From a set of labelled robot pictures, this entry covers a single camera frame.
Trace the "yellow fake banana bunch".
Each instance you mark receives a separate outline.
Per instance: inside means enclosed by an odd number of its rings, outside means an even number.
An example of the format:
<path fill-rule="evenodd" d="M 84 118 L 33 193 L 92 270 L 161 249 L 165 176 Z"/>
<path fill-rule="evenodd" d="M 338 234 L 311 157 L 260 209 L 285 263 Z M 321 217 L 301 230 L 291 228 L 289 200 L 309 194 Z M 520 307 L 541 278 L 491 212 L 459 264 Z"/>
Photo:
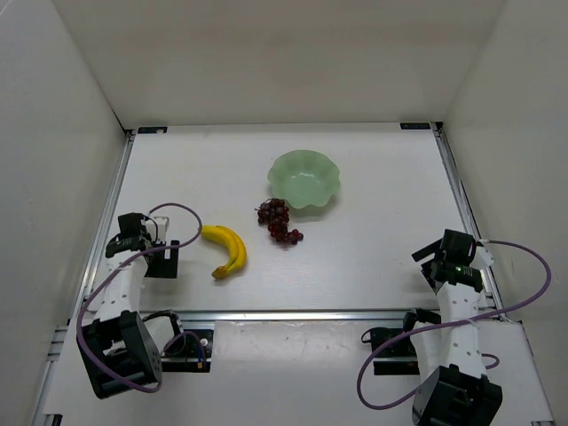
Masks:
<path fill-rule="evenodd" d="M 248 254 L 241 237 L 233 230 L 222 225 L 204 225 L 201 237 L 226 249 L 228 259 L 212 273 L 215 280 L 224 280 L 240 272 L 246 265 Z"/>

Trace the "dark red fake grapes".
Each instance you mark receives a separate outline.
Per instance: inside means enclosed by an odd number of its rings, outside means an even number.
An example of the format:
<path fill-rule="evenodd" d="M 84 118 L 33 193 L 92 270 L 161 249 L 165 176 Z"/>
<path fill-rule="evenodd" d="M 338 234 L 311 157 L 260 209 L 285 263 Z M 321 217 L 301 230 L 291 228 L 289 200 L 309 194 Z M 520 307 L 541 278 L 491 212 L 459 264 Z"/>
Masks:
<path fill-rule="evenodd" d="M 283 199 L 271 198 L 256 208 L 257 222 L 265 226 L 270 237 L 278 244 L 296 245 L 304 235 L 296 228 L 290 229 L 289 207 Z"/>

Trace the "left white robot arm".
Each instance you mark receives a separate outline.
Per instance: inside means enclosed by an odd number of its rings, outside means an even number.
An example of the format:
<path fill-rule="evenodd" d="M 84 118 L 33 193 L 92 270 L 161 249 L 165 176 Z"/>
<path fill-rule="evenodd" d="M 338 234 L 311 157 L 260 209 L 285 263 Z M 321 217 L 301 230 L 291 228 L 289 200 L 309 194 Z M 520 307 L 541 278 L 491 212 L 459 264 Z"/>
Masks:
<path fill-rule="evenodd" d="M 128 213 L 118 217 L 119 233 L 106 245 L 110 270 L 119 272 L 102 291 L 92 323 L 82 327 L 83 339 L 94 356 L 123 378 L 146 387 L 162 379 L 161 350 L 180 331 L 166 313 L 148 327 L 139 314 L 144 278 L 175 279 L 178 250 L 143 255 L 131 264 L 120 263 L 138 252 L 167 245 L 168 217 Z"/>

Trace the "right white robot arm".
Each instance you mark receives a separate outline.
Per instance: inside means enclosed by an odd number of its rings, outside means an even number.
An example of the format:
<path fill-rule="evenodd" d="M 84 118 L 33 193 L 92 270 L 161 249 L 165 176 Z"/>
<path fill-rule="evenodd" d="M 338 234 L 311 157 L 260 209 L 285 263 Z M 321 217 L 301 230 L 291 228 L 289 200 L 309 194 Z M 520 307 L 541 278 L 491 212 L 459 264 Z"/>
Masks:
<path fill-rule="evenodd" d="M 479 346 L 483 281 L 472 267 L 473 236 L 446 230 L 443 237 L 413 254 L 438 301 L 439 312 L 415 309 L 405 316 L 404 331 L 433 326 L 410 337 L 421 384 L 412 407 L 415 425 L 489 425 L 502 403 L 502 390 L 491 383 Z"/>

